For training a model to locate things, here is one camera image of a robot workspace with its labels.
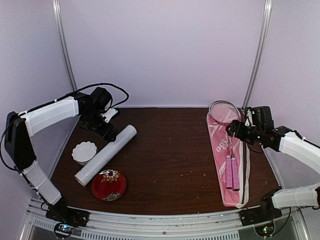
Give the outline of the left aluminium frame post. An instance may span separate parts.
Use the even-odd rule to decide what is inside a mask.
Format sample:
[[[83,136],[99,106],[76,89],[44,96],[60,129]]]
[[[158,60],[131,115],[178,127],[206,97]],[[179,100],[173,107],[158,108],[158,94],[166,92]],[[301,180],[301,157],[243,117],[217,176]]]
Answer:
[[[62,51],[63,62],[64,62],[67,78],[68,78],[69,84],[71,86],[71,89],[73,91],[75,91],[78,88],[77,88],[77,84],[75,81],[75,77],[74,77],[74,73],[73,73],[73,69],[72,69],[72,64],[71,64],[71,59],[70,59],[70,55],[69,55],[69,51],[68,51],[60,1],[53,0],[52,7],[53,7],[53,13],[54,13],[54,17],[55,17],[56,26],[57,26],[60,47],[61,47],[61,51]]]

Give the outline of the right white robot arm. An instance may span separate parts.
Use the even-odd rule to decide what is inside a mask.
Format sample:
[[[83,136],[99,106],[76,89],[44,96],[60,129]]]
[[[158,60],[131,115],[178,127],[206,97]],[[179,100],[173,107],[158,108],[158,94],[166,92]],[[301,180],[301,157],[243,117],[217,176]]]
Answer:
[[[306,139],[297,130],[281,125],[276,127],[269,106],[249,107],[245,120],[232,118],[226,123],[226,133],[248,145],[259,143],[263,148],[288,156],[315,173],[320,173],[320,146]],[[256,210],[259,220],[268,220],[276,209],[320,209],[320,183],[281,188],[267,193],[262,206]]]

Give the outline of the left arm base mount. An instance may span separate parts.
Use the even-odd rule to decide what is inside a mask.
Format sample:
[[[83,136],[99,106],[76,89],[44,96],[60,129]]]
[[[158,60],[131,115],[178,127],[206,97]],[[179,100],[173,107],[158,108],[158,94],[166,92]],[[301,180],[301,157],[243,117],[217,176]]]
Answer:
[[[41,200],[43,200],[43,203],[40,208],[43,211],[42,206],[44,204],[47,205],[45,217],[57,222],[54,226],[54,232],[59,230],[61,233],[68,234],[67,237],[69,237],[72,231],[67,230],[67,227],[71,227],[74,230],[77,227],[87,226],[90,213],[86,210],[69,207],[68,201],[64,196],[56,204],[50,204],[42,195]]]

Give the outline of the red floral plate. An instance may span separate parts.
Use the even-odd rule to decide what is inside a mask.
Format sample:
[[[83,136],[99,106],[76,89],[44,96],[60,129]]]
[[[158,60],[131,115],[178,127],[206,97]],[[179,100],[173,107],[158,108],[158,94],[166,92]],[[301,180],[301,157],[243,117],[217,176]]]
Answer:
[[[93,195],[104,202],[120,199],[127,189],[126,177],[115,169],[106,169],[98,173],[91,184]]]

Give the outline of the pink racket bag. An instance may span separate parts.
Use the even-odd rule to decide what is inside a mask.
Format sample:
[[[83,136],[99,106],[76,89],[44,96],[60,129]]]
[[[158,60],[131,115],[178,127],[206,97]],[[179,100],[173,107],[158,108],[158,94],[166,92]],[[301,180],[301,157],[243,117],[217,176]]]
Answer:
[[[235,137],[229,137],[226,128],[215,122],[209,113],[206,123],[222,203],[226,207],[241,209],[249,201],[250,153],[244,156],[246,145]],[[239,191],[233,190],[231,142],[238,168]]]

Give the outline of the right aluminium frame post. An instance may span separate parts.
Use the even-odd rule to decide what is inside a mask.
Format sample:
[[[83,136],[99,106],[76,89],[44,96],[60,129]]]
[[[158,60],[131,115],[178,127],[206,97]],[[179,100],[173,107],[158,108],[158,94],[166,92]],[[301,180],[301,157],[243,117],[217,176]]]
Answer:
[[[245,109],[249,106],[249,103],[254,91],[255,83],[258,78],[260,66],[262,63],[263,53],[264,53],[264,49],[266,46],[269,29],[270,29],[270,23],[271,23],[271,17],[272,17],[272,6],[273,6],[272,0],[264,1],[264,9],[263,9],[263,15],[261,20],[261,28],[260,28],[256,54],[255,54],[253,67],[252,67],[252,71],[249,78],[248,87],[247,87],[244,101],[242,104],[242,109]]]

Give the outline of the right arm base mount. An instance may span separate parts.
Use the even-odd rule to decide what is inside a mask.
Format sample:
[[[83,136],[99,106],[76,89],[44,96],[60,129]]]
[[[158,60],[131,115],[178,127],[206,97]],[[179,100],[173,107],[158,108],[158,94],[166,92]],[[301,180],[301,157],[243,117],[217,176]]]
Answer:
[[[272,196],[278,191],[271,190],[261,197],[260,206],[243,208],[239,212],[242,226],[254,225],[255,233],[259,237],[270,238],[276,233],[275,219],[283,214],[280,209],[274,207]]]

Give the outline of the front aluminium rail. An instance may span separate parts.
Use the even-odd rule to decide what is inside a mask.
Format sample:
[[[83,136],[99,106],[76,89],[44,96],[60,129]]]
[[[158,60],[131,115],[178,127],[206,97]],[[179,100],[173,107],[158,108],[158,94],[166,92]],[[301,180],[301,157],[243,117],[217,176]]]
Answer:
[[[260,240],[258,229],[274,227],[272,240],[308,240],[302,212],[283,210],[271,221],[243,225],[238,210],[183,215],[133,215],[90,210],[85,227],[69,240]]]

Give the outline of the white scalloped bowl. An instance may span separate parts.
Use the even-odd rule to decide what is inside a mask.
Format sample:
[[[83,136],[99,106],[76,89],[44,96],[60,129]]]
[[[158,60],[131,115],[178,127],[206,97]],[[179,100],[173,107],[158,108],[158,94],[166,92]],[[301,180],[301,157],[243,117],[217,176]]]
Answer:
[[[73,160],[81,165],[86,165],[97,154],[97,146],[90,141],[83,141],[75,146],[71,156]]]

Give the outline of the white shuttlecock tube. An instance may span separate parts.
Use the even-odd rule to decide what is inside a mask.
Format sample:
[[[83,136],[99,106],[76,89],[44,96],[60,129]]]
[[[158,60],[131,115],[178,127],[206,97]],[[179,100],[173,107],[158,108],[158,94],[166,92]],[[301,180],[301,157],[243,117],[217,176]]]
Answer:
[[[85,187],[136,134],[136,128],[132,125],[127,125],[116,136],[115,141],[108,143],[74,175],[78,183]]]

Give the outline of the aluminium frame post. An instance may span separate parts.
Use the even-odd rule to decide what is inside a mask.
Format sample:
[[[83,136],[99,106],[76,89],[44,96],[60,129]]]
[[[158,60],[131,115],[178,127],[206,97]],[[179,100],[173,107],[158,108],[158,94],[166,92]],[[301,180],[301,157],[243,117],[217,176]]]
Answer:
[[[271,17],[272,17],[272,6],[273,6],[272,0],[264,1],[264,9],[263,9],[263,15],[261,20],[261,28],[260,28],[256,54],[255,54],[253,67],[252,67],[252,71],[249,78],[248,87],[247,87],[244,101],[242,104],[242,109],[245,109],[249,106],[249,103],[254,91],[255,83],[258,78],[260,66],[262,63],[263,53],[264,53],[264,49],[266,46],[269,29],[270,29],[270,23],[271,23]]]
[[[62,51],[63,62],[64,62],[67,78],[68,78],[69,84],[71,86],[71,89],[73,91],[75,91],[78,88],[77,88],[77,84],[75,81],[75,77],[74,77],[74,73],[73,73],[73,69],[72,69],[72,64],[71,64],[71,59],[70,59],[70,55],[69,55],[69,51],[68,51],[60,1],[53,0],[52,7],[53,7],[53,13],[54,13],[54,17],[55,17],[56,26],[57,26],[60,47],[61,47],[61,51]]]

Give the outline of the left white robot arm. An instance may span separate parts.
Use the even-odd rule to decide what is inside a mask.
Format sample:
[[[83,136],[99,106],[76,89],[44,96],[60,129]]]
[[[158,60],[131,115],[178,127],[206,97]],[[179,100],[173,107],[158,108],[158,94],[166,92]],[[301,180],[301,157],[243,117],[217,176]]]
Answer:
[[[54,136],[68,132],[63,123],[69,125],[73,118],[83,117],[84,126],[107,142],[116,139],[117,132],[106,113],[112,109],[113,97],[103,87],[96,87],[92,93],[70,92],[48,103],[36,106],[20,113],[7,115],[6,127],[1,139],[4,149],[13,161],[13,171],[22,175],[33,189],[50,205],[52,213],[61,222],[72,218],[72,211],[63,203],[60,191],[48,177],[48,170],[42,169],[37,154],[46,161],[53,160],[54,150],[60,141]]]

